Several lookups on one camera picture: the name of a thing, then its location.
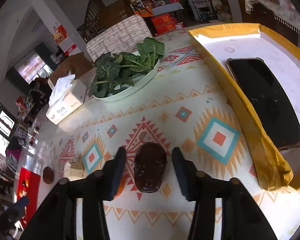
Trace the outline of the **black smartphone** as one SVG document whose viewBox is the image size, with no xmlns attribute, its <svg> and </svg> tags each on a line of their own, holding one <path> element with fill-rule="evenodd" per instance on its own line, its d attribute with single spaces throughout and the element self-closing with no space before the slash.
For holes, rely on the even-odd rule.
<svg viewBox="0 0 300 240">
<path fill-rule="evenodd" d="M 232 78 L 249 99 L 278 150 L 300 147 L 300 123 L 275 75 L 261 58 L 227 59 Z"/>
</svg>

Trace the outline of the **white patterned chair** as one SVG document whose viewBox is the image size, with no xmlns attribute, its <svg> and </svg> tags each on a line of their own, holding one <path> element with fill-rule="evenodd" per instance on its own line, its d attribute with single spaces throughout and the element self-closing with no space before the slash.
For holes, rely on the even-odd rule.
<svg viewBox="0 0 300 240">
<path fill-rule="evenodd" d="M 95 61 L 104 53 L 135 52 L 136 44 L 152 37 L 146 22 L 139 15 L 130 16 L 111 26 L 87 43 L 87 52 Z"/>
</svg>

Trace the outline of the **brown chair with cloth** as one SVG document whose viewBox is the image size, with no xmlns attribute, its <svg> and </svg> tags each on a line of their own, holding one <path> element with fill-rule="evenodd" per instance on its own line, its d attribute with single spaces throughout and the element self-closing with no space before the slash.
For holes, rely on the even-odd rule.
<svg viewBox="0 0 300 240">
<path fill-rule="evenodd" d="M 93 62 L 89 61 L 83 52 L 71 55 L 63 61 L 47 80 L 51 89 L 54 89 L 59 78 L 75 74 L 75 79 L 80 78 L 93 68 Z"/>
</svg>

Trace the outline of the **green leafy vegetables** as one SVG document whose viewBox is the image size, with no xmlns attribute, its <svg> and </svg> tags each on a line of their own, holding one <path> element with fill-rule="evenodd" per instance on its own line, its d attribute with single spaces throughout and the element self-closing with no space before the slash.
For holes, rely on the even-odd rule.
<svg viewBox="0 0 300 240">
<path fill-rule="evenodd" d="M 165 53 L 164 43 L 145 38 L 137 43 L 138 54 L 107 52 L 93 63 L 95 77 L 89 88 L 89 96 L 105 98 L 127 88 L 134 87 L 134 79 L 152 71 Z"/>
</svg>

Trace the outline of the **red shallow box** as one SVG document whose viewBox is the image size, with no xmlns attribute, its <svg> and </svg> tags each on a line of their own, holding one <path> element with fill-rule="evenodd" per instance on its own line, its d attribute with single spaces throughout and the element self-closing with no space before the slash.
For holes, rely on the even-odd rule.
<svg viewBox="0 0 300 240">
<path fill-rule="evenodd" d="M 29 203 L 25 207 L 25 215 L 20 222 L 25 228 L 37 210 L 37 199 L 41 176 L 22 167 L 17 183 L 17 200 L 27 197 Z"/>
</svg>

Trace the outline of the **large dark red date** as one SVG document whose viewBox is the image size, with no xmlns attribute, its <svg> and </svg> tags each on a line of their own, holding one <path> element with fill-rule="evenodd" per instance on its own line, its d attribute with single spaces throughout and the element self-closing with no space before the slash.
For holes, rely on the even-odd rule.
<svg viewBox="0 0 300 240">
<path fill-rule="evenodd" d="M 162 184 L 167 155 L 165 149 L 157 143 L 143 144 L 134 159 L 134 183 L 143 193 L 155 193 Z"/>
</svg>

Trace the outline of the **white plate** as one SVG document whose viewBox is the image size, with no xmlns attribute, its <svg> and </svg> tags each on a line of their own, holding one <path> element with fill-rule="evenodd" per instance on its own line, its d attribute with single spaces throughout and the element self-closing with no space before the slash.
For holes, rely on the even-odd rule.
<svg viewBox="0 0 300 240">
<path fill-rule="evenodd" d="M 142 76 L 134 79 L 134 87 L 127 88 L 118 94 L 109 95 L 109 96 L 106 96 L 105 98 L 96 98 L 96 97 L 95 98 L 99 99 L 99 100 L 111 102 L 111 101 L 121 100 L 123 98 L 126 98 L 126 97 L 132 95 L 133 93 L 137 92 L 142 87 L 144 87 L 147 83 L 149 83 L 149 81 L 151 81 L 151 79 L 153 79 L 153 77 L 155 76 L 155 74 L 158 71 L 159 63 L 160 63 L 160 60 L 155 65 L 154 69 L 152 71 L 150 71 L 148 74 L 142 75 Z"/>
</svg>

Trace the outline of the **small dark red date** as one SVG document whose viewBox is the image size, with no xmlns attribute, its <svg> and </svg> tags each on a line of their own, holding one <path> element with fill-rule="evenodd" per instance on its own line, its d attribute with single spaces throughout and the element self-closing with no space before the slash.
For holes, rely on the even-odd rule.
<svg viewBox="0 0 300 240">
<path fill-rule="evenodd" d="M 46 166 L 43 169 L 43 182 L 48 185 L 52 184 L 54 181 L 54 177 L 55 177 L 55 174 L 54 174 L 53 169 L 49 166 Z"/>
</svg>

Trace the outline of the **white tissue pack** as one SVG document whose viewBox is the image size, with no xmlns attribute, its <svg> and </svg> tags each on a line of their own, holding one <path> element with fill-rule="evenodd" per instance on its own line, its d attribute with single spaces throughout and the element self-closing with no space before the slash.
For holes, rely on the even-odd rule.
<svg viewBox="0 0 300 240">
<path fill-rule="evenodd" d="M 87 91 L 86 85 L 75 74 L 61 77 L 52 90 L 46 117 L 55 125 L 80 107 Z"/>
</svg>

